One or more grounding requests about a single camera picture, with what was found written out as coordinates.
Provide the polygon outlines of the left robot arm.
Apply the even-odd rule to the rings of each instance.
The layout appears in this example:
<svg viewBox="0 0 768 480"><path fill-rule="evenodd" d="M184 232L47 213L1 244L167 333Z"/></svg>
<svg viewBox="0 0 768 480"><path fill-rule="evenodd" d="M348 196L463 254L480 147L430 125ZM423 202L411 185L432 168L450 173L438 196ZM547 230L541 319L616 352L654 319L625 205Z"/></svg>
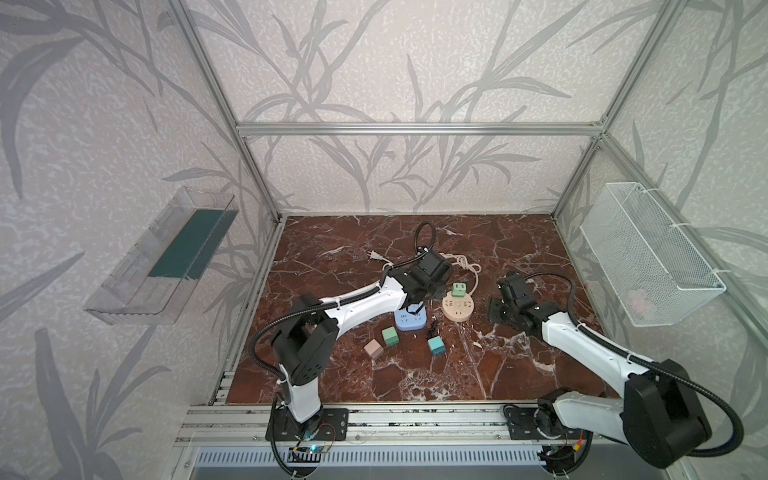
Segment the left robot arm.
<svg viewBox="0 0 768 480"><path fill-rule="evenodd" d="M276 377L282 403L292 419L305 424L319 417L319 376L337 340L381 315L445 295L451 263L423 250L405 262L386 266L372 284L337 297L304 295L289 313L261 327L248 342L251 361Z"/></svg>

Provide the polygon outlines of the light green cube charger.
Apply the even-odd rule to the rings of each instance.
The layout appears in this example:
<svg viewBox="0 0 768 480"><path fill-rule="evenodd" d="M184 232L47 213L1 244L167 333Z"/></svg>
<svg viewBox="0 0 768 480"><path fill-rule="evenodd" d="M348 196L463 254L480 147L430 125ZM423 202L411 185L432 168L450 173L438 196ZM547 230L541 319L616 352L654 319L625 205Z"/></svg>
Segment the light green cube charger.
<svg viewBox="0 0 768 480"><path fill-rule="evenodd" d="M452 284L451 295L454 298L463 298L467 295L467 284L463 282L456 282Z"/></svg>

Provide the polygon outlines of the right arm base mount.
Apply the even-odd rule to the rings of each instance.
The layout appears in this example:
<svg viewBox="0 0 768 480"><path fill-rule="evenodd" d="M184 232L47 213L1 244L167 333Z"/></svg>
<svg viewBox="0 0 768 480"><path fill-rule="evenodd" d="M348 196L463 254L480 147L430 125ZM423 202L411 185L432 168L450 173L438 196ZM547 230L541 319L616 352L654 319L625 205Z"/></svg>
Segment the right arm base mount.
<svg viewBox="0 0 768 480"><path fill-rule="evenodd" d="M565 427L551 406L505 404L502 414L512 440L569 443L583 437L582 430Z"/></svg>

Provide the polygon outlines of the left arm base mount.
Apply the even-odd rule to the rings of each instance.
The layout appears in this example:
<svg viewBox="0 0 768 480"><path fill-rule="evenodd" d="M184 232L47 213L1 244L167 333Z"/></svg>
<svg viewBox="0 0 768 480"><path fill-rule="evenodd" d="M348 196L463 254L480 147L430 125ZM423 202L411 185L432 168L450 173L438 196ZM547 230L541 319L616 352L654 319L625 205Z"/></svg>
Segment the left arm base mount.
<svg viewBox="0 0 768 480"><path fill-rule="evenodd" d="M270 415L266 439L288 441L343 441L346 439L350 410L346 408L322 408L306 422L298 422L291 412L278 408Z"/></svg>

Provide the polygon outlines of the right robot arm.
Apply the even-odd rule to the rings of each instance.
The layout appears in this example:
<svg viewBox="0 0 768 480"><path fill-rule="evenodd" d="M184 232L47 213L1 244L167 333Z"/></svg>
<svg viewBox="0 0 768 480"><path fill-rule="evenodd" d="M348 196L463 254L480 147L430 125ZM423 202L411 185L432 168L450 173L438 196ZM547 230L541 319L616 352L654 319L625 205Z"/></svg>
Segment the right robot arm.
<svg viewBox="0 0 768 480"><path fill-rule="evenodd" d="M594 435L601 435L628 445L658 469L686 456L725 456L741 446L745 428L739 414L692 381L680 364L642 357L574 319L573 291L564 307L537 301L528 279L510 272L498 280L500 295L489 304L490 321L565 352L617 395L607 398L560 388L533 407L507 404L502 412L511 437L559 440L577 431L589 446Z"/></svg>

